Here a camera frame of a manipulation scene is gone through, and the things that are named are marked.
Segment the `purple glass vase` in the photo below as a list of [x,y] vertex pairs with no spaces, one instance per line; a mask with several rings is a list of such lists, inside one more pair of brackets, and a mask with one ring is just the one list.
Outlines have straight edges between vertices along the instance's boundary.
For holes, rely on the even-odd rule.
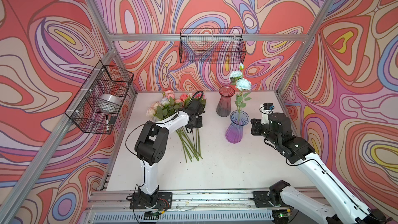
[[230,115],[231,123],[226,131],[225,137],[229,143],[241,142],[244,127],[250,122],[249,115],[245,111],[233,111]]

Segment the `white rose stem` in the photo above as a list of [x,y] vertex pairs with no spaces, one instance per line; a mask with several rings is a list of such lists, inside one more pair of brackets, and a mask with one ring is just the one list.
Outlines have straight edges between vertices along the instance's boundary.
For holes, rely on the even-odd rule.
[[[167,123],[168,120],[177,116],[178,110],[187,107],[192,99],[192,93],[183,93],[178,98],[175,98],[174,93],[164,94],[163,99],[158,102],[157,106],[152,107],[155,110],[153,117],[157,123]],[[181,141],[186,163],[188,161],[192,162],[194,159],[197,161],[202,159],[199,152],[199,132],[189,133],[188,129],[191,130],[191,128],[186,128],[184,125],[175,131]]]

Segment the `light blue flower stem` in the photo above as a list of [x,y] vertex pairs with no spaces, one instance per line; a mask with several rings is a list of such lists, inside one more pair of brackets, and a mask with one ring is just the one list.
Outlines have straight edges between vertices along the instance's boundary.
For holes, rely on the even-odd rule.
[[238,70],[233,71],[230,76],[230,83],[232,86],[238,90],[238,93],[235,98],[235,106],[237,107],[236,117],[234,121],[231,121],[229,128],[236,129],[243,127],[248,123],[248,117],[242,110],[246,107],[246,101],[249,101],[251,98],[249,97],[250,91],[252,89],[251,82],[244,77],[244,65],[242,63],[239,64]]

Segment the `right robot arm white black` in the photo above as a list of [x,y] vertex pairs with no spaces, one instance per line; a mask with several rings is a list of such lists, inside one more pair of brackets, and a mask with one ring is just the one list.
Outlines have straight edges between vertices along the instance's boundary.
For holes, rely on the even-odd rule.
[[318,224],[387,224],[392,221],[382,211],[369,208],[327,168],[308,141],[293,135],[290,118],[269,113],[267,121],[251,119],[251,134],[262,136],[264,143],[299,169],[315,185],[328,205],[300,193],[284,180],[271,185],[267,195],[254,192],[257,205],[291,206]]

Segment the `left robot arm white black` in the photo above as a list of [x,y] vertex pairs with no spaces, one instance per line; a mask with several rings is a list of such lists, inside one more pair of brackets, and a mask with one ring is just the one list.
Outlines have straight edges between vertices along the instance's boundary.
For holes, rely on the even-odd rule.
[[133,208],[153,208],[171,206],[171,193],[165,196],[159,194],[158,163],[164,157],[169,135],[177,133],[181,138],[183,149],[189,160],[200,159],[198,129],[203,126],[202,114],[205,109],[205,100],[189,98],[186,103],[177,103],[172,110],[171,104],[161,106],[155,111],[157,121],[147,121],[143,124],[134,150],[141,161],[143,172],[142,183],[137,186],[131,200]]

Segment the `red glass vase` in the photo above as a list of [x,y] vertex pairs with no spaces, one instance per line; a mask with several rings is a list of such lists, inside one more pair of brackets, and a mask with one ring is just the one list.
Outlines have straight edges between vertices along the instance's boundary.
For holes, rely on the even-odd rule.
[[235,90],[231,86],[223,86],[219,89],[220,100],[216,108],[216,113],[220,117],[228,117],[231,112],[231,98]]

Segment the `pale pink flower bunch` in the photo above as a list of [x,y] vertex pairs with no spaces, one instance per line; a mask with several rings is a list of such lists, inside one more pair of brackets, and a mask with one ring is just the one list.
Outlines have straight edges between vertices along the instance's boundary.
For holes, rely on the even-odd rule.
[[[152,118],[154,122],[165,122],[166,118],[173,116],[180,108],[187,106],[192,96],[192,93],[183,93],[181,96],[176,97],[173,90],[166,90],[162,92],[162,99],[154,102],[149,107],[147,116]],[[190,139],[187,137],[185,128],[177,129],[176,133],[181,140],[186,163],[188,160],[192,162],[193,152],[190,149]]]

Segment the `black marker pen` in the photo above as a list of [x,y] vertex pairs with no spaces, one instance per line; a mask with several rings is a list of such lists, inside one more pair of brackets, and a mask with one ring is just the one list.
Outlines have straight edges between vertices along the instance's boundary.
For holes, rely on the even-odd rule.
[[106,133],[109,133],[110,128],[109,128],[109,116],[108,115],[106,115],[105,126],[106,126]]

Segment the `silver tape roll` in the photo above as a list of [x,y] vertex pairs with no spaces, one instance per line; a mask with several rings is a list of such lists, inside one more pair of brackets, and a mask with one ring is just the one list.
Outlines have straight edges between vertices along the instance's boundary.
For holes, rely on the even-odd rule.
[[119,110],[122,105],[120,99],[112,94],[104,93],[99,97],[97,102],[99,109],[106,113],[114,113]]

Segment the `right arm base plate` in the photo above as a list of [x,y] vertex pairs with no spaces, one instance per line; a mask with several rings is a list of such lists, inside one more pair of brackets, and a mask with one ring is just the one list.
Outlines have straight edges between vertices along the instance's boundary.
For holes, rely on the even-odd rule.
[[292,208],[286,204],[279,192],[276,191],[254,191],[252,198],[257,208]]

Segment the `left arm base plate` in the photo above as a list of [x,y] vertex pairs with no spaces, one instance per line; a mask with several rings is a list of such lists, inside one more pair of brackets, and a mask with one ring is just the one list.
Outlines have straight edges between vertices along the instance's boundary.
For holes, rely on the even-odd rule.
[[172,207],[173,193],[159,192],[147,195],[136,192],[131,196],[130,209],[169,209]]

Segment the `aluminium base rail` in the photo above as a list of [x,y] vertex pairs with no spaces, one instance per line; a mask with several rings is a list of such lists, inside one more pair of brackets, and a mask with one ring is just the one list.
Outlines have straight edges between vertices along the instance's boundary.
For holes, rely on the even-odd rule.
[[[256,209],[252,200],[254,191],[269,191],[268,188],[171,190],[173,194],[169,211],[218,211]],[[91,194],[87,210],[129,211],[126,198],[133,191],[98,191]]]

